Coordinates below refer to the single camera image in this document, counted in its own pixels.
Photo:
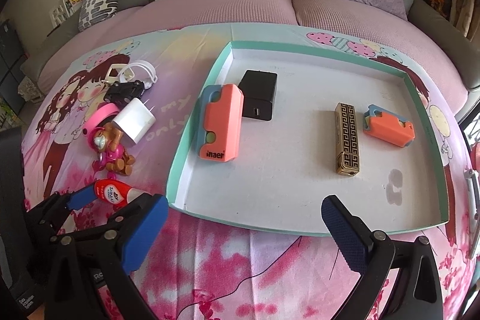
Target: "pink floral tablecloth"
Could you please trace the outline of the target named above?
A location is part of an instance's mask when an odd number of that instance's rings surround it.
[[[80,128],[102,102],[101,82],[112,63],[142,59],[157,70],[158,82],[144,95],[157,121],[139,144],[124,181],[163,193],[180,134],[205,77],[231,40],[262,40],[331,48],[371,58],[409,73],[438,141],[447,181],[450,221],[423,232],[440,274],[445,319],[452,319],[469,287],[474,262],[469,251],[467,186],[470,159],[455,118],[426,72],[391,48],[335,32],[279,24],[215,24],[158,31],[105,45],[76,60],[41,105],[23,140],[27,207],[52,192],[73,192],[105,178]],[[64,230],[103,224],[114,212],[101,201],[73,213]],[[249,231],[170,210],[162,231],[132,279],[159,319],[330,319],[354,287],[332,238]],[[370,313],[377,319],[395,279],[387,278]],[[107,288],[101,290],[113,319],[121,318]]]

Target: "toy bear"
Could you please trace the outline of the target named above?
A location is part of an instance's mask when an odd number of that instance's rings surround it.
[[[99,170],[106,168],[116,174],[131,174],[135,158],[120,144],[122,136],[123,132],[110,122],[93,130],[90,146],[98,152],[95,165]]]

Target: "sofa seat cushion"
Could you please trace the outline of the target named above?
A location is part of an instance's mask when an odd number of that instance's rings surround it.
[[[350,0],[292,0],[302,26],[336,31],[383,44],[422,66],[457,113],[467,90],[448,56],[411,23],[383,10]]]
[[[291,0],[157,0],[122,10],[77,34],[51,57],[38,86],[48,93],[74,60],[102,45],[151,31],[222,22],[297,25]]]

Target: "gold lighter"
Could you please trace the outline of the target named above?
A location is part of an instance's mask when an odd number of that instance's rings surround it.
[[[335,108],[337,131],[337,174],[354,176],[360,171],[355,108],[339,103]]]

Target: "orange and blue toy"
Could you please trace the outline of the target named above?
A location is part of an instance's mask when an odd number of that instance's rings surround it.
[[[368,109],[363,115],[364,133],[399,147],[410,145],[415,138],[410,121],[376,105],[370,105]]]
[[[207,86],[199,103],[198,156],[215,162],[228,162],[236,158],[242,124],[242,91],[234,84]]]

